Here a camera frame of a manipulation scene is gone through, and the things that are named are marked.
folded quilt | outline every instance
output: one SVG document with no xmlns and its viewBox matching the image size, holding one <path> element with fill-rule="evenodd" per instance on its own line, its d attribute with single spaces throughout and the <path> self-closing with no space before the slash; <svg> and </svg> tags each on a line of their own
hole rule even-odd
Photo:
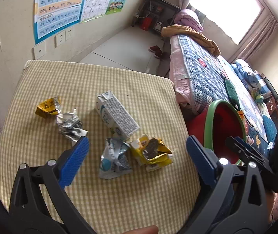
<svg viewBox="0 0 278 234">
<path fill-rule="evenodd" d="M 206 38 L 203 34 L 193 30 L 188 26 L 179 26 L 173 25 L 162 28 L 162 36 L 163 37 L 172 37 L 174 35 L 185 34 L 190 36 L 195 42 L 197 42 L 200 46 L 205 48 L 211 54 L 218 56 L 220 55 L 220 50 L 215 42 Z"/>
<path fill-rule="evenodd" d="M 199 18 L 197 14 L 189 9 L 185 9 L 180 11 L 174 20 L 175 24 L 181 26 L 190 26 L 192 29 L 196 30 L 197 32 L 203 32 L 203 27 L 199 22 Z"/>
</svg>

green rim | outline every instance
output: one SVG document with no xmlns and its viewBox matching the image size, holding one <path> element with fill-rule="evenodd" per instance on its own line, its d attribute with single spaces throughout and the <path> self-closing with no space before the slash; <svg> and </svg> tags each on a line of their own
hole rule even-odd
<svg viewBox="0 0 278 234">
<path fill-rule="evenodd" d="M 206 120 L 205 120 L 204 148 L 209 148 L 212 151 L 214 150 L 213 149 L 213 120 L 214 120 L 214 115 L 215 115 L 216 108 L 220 104 L 225 104 L 227 107 L 230 108 L 230 110 L 232 110 L 235 113 L 235 116 L 237 117 L 237 119 L 238 119 L 238 121 L 240 122 L 240 125 L 241 125 L 241 129 L 242 129 L 242 132 L 243 132 L 243 140 L 246 142 L 245 126 L 243 124 L 243 121 L 242 121 L 240 115 L 238 114 L 238 112 L 235 110 L 235 108 L 229 102 L 227 102 L 225 100 L 222 100 L 222 99 L 219 99 L 219 100 L 216 100 L 216 101 L 213 101 L 212 103 L 210 103 L 210 105 L 208 106 Z"/>
</svg>

wall plate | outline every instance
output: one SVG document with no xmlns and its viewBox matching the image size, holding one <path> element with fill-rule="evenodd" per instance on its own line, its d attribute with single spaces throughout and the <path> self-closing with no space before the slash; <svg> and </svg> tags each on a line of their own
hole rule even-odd
<svg viewBox="0 0 278 234">
<path fill-rule="evenodd" d="M 33 51 L 35 60 L 38 60 L 40 57 L 46 54 L 46 42 L 43 41 L 38 43 L 36 46 L 33 47 Z"/>
<path fill-rule="evenodd" d="M 65 30 L 65 41 L 70 39 L 74 34 L 74 27 L 69 27 Z"/>
<path fill-rule="evenodd" d="M 65 30 L 56 35 L 56 47 L 65 42 Z"/>
</svg>

bucket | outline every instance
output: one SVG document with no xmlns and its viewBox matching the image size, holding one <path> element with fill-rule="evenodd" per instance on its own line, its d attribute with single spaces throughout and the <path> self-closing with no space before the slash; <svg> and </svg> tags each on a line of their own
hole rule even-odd
<svg viewBox="0 0 278 234">
<path fill-rule="evenodd" d="M 208 109 L 187 122 L 189 135 L 194 135 L 204 148 L 214 151 L 218 158 L 235 164 L 239 157 L 225 145 L 227 137 L 241 137 L 246 141 L 245 128 L 238 112 L 225 100 L 212 102 Z"/>
</svg>

crumpled wrapper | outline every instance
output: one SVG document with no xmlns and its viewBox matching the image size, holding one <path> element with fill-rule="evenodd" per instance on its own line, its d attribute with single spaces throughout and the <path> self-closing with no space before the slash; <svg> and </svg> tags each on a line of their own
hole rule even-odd
<svg viewBox="0 0 278 234">
<path fill-rule="evenodd" d="M 61 113 L 61 105 L 59 97 L 52 97 L 40 103 L 35 111 L 35 114 L 40 117 L 47 118 L 49 115 L 57 115 Z"/>
<path fill-rule="evenodd" d="M 146 165 L 146 171 L 151 172 L 173 163 L 172 153 L 162 139 L 152 138 L 144 134 L 130 143 L 132 155 L 139 165 Z"/>
<path fill-rule="evenodd" d="M 70 139 L 72 146 L 81 136 L 86 136 L 88 131 L 82 129 L 82 122 L 77 116 L 76 109 L 72 113 L 62 113 L 57 115 L 59 132 Z"/>
<path fill-rule="evenodd" d="M 126 158 L 129 145 L 115 138 L 107 138 L 101 155 L 99 178 L 112 179 L 132 172 Z"/>
</svg>

